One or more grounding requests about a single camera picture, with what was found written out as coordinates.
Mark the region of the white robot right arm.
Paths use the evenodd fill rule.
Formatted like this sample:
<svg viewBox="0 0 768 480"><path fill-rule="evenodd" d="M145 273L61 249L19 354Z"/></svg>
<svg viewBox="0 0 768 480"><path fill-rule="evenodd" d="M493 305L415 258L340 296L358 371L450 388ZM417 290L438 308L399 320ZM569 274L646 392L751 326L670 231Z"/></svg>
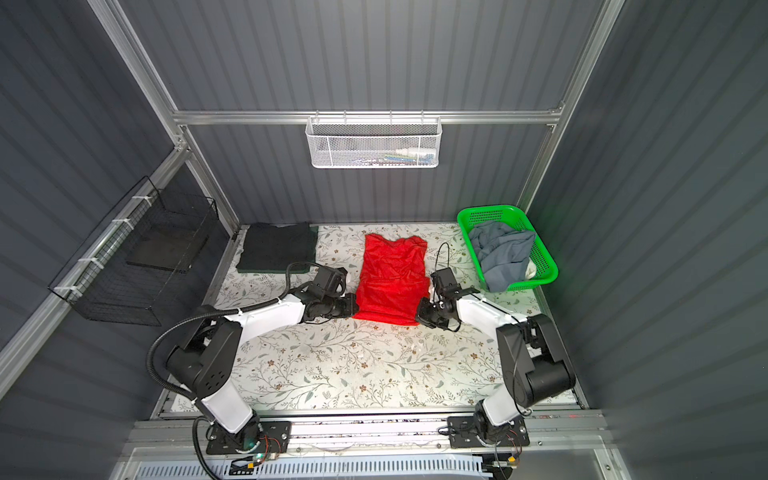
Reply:
<svg viewBox="0 0 768 480"><path fill-rule="evenodd" d="M494 304L474 287L464 288L449 267L431 274L434 297L420 301L417 321L453 333L469 325L497 343L503 385L479 402L468 432L496 444L528 410L575 387L576 374L554 321L544 314L525 319Z"/></svg>

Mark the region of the red t-shirt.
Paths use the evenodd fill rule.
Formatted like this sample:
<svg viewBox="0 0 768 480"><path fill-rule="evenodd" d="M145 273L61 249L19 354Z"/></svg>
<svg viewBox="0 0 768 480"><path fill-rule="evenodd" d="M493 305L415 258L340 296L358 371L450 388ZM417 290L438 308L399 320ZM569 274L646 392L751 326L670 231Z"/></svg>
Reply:
<svg viewBox="0 0 768 480"><path fill-rule="evenodd" d="M378 234L367 234L354 318L418 326L418 307L429 295L427 247L428 243L418 236L387 240Z"/></svg>

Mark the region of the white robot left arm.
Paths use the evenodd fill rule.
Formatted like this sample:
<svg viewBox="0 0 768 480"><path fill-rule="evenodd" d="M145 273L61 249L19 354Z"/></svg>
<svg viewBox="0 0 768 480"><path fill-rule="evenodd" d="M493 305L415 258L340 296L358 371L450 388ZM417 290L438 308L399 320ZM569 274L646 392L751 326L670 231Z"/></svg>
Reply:
<svg viewBox="0 0 768 480"><path fill-rule="evenodd" d="M358 311L355 295L346 291L346 269L311 265L317 269L315 277L295 287L287 269L285 288L273 299L230 310L210 308L183 320L179 326L192 330L165 361L165 369L178 381L167 388L192 401L206 420L243 450L255 447L263 428L231 380L241 346L274 330L318 318L349 318Z"/></svg>

